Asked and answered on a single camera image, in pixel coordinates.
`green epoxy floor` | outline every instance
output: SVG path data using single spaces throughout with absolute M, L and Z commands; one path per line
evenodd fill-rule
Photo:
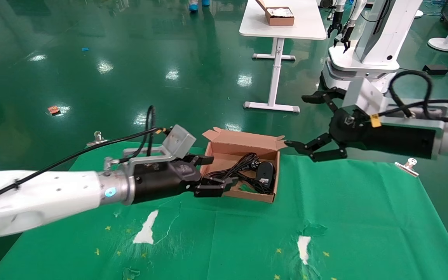
M 300 114 L 243 110 L 244 101 L 267 101 L 272 72 L 272 61 L 251 59 L 269 52 L 272 40 L 238 33 L 245 6 L 213 1 L 189 14 L 185 0 L 0 0 L 0 170 L 42 168 L 82 149 L 96 130 L 106 138 L 140 131 L 149 105 L 157 108 L 158 125 L 182 125 L 198 147 L 206 145 L 199 135 L 213 126 L 305 142 L 326 131 L 328 108 L 300 96 L 317 89 L 332 39 L 286 40 L 284 53 L 297 61 L 283 62 L 277 102 L 299 105 Z M 426 45 L 448 32 L 438 19 L 414 21 L 401 67 L 448 66 L 448 53 Z M 434 97 L 447 98 L 448 75 L 433 81 Z M 409 77 L 397 89 L 419 98 L 423 86 Z M 51 117 L 52 105 L 63 114 Z M 406 161 L 359 150 L 349 156 Z M 416 170 L 448 230 L 448 175 L 438 175 L 448 174 L 448 158 L 418 160 Z

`green cloth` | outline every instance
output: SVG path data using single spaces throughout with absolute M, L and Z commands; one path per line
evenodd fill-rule
M 92 151 L 71 170 L 101 170 L 135 145 Z M 133 244 L 156 209 L 154 245 Z M 312 237 L 307 265 L 300 235 Z M 448 234 L 419 179 L 389 163 L 283 155 L 274 204 L 185 193 L 107 205 L 25 232 L 0 262 L 0 280 L 332 278 L 448 280 Z

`cardboard box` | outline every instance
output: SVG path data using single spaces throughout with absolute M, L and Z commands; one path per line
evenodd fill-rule
M 210 140 L 206 147 L 205 156 L 213 156 L 213 164 L 203 165 L 200 169 L 201 174 L 226 170 L 235 165 L 245 154 L 254 152 L 259 156 L 260 161 L 270 161 L 275 167 L 274 192 L 272 194 L 251 193 L 240 190 L 246 182 L 239 181 L 231 190 L 224 193 L 226 196 L 258 200 L 263 202 L 274 202 L 277 195 L 277 182 L 279 182 L 279 149 L 286 147 L 284 136 L 273 137 L 244 133 L 237 131 L 223 130 L 213 128 L 203 133 L 203 136 Z M 254 171 L 242 172 L 248 177 L 255 177 Z
M 266 7 L 263 0 L 256 0 L 256 2 L 258 3 L 258 5 L 260 5 L 260 7 L 263 9 L 263 11 L 265 11 L 265 18 L 267 19 L 267 23 L 270 26 L 293 25 L 295 23 L 294 15 L 289 16 L 289 17 L 272 16 L 270 14 L 270 12 L 268 11 L 268 9 L 281 9 L 281 8 L 289 9 L 289 11 L 291 11 L 291 9 L 289 7 Z

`blue led light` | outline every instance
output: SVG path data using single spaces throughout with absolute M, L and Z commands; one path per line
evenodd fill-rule
M 109 189 L 105 190 L 106 197 L 112 197 L 115 195 L 115 193 L 117 193 L 117 189 L 115 189 L 115 188 L 109 188 Z

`box flap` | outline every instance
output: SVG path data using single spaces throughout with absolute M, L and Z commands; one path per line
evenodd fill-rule
M 260 147 L 272 151 L 278 151 L 279 149 L 286 147 L 284 140 L 282 140 L 284 136 L 274 137 L 246 132 L 229 131 L 219 128 L 213 128 L 213 130 L 210 129 L 203 133 L 203 136 L 216 143 Z
M 256 0 L 256 2 L 258 3 L 258 5 L 260 5 L 263 11 L 267 12 L 267 8 L 265 7 L 265 3 L 263 2 L 263 0 Z

